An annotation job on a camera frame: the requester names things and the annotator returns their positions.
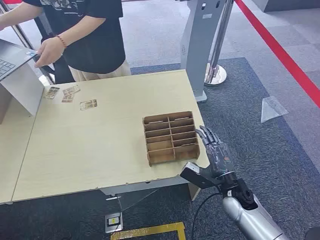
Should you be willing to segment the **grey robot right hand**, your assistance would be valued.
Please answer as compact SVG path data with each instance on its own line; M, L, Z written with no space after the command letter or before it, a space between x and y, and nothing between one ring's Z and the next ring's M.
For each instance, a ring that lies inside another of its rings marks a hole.
M231 185L237 179L228 146L211 128L201 125L195 132L205 146L209 165L198 166L196 174L214 185Z

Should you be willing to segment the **person's left hand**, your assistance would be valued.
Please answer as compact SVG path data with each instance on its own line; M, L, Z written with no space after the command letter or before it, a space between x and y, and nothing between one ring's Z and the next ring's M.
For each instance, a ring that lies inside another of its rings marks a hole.
M60 36L46 39L36 51L38 59L35 63L35 67L41 68L54 63L63 55L66 47Z

